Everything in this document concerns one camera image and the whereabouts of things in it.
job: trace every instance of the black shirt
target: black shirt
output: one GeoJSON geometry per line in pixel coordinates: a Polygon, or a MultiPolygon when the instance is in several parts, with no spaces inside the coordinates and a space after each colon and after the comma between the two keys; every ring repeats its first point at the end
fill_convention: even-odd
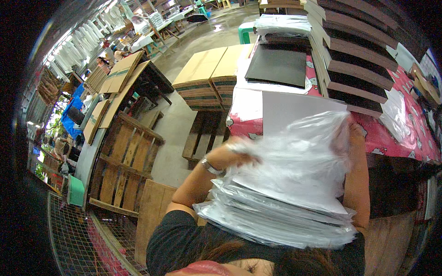
{"type": "MultiPolygon", "coordinates": [[[[276,262],[288,250],[244,240],[210,223],[197,226],[189,213],[175,210],[164,216],[150,238],[146,256],[148,272],[151,276],[163,276],[183,268],[179,262],[189,256],[199,256],[202,247],[212,242],[223,243],[231,240],[242,240],[245,245],[235,257],[228,256],[219,263],[250,258],[276,262]]],[[[358,232],[352,243],[346,244],[341,250],[331,252],[333,263],[344,275],[364,275],[364,244],[364,236],[358,232]]]]}

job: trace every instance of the green plastic stool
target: green plastic stool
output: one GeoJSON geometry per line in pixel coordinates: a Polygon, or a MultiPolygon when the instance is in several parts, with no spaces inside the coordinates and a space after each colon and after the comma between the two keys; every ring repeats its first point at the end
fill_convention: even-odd
{"type": "Polygon", "coordinates": [[[80,179],[73,177],[72,175],[69,175],[68,179],[68,204],[82,207],[84,200],[83,182],[80,179]]]}
{"type": "Polygon", "coordinates": [[[204,7],[199,7],[198,10],[199,10],[199,13],[202,13],[202,14],[204,14],[206,17],[208,17],[208,16],[207,16],[206,9],[205,9],[204,7]]]}
{"type": "Polygon", "coordinates": [[[253,22],[242,23],[238,27],[238,36],[240,37],[240,44],[250,44],[250,36],[248,33],[253,32],[253,22]]]}

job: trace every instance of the wristwatch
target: wristwatch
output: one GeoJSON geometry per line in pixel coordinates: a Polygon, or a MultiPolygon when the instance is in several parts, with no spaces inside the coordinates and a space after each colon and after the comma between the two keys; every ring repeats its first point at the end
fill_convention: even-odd
{"type": "Polygon", "coordinates": [[[207,158],[204,157],[203,159],[201,159],[201,164],[206,168],[206,170],[208,170],[211,174],[214,175],[220,175],[222,173],[224,173],[224,170],[217,170],[215,169],[208,161],[207,158]]]}

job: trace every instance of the woman's arm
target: woman's arm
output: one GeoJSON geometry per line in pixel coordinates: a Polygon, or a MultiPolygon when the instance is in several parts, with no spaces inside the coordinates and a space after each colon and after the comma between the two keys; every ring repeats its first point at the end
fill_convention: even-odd
{"type": "MultiPolygon", "coordinates": [[[[234,143],[238,139],[240,138],[234,137],[222,146],[212,150],[207,155],[208,163],[217,170],[224,170],[229,166],[252,162],[253,159],[247,154],[233,153],[226,146],[227,143],[234,143]]],[[[203,202],[206,199],[209,190],[212,188],[212,182],[210,180],[214,178],[216,178],[216,176],[206,170],[206,168],[199,162],[173,195],[172,203],[191,208],[193,204],[203,202]]]]}
{"type": "Polygon", "coordinates": [[[365,138],[360,126],[353,122],[350,126],[350,159],[352,169],[345,176],[343,206],[357,212],[353,217],[353,225],[365,234],[370,221],[370,193],[368,189],[369,176],[365,154],[365,138]]]}

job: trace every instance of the pink tablecloth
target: pink tablecloth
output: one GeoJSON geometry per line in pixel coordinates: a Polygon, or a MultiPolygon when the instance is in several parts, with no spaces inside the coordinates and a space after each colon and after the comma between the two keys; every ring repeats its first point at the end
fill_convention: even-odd
{"type": "MultiPolygon", "coordinates": [[[[366,152],[380,155],[409,157],[420,161],[441,160],[441,152],[434,142],[429,126],[419,104],[410,95],[413,87],[411,81],[404,73],[404,69],[399,66],[396,72],[388,70],[395,84],[393,88],[404,94],[405,109],[407,111],[406,123],[410,128],[408,135],[401,143],[398,143],[388,132],[387,128],[371,116],[354,113],[352,117],[357,121],[366,133],[366,152]]],[[[308,95],[321,96],[318,91],[315,69],[311,56],[307,56],[306,76],[312,83],[312,88],[308,95]]],[[[263,119],[243,121],[237,114],[230,114],[227,120],[230,132],[234,136],[245,135],[251,139],[256,139],[263,135],[263,119]]]]}

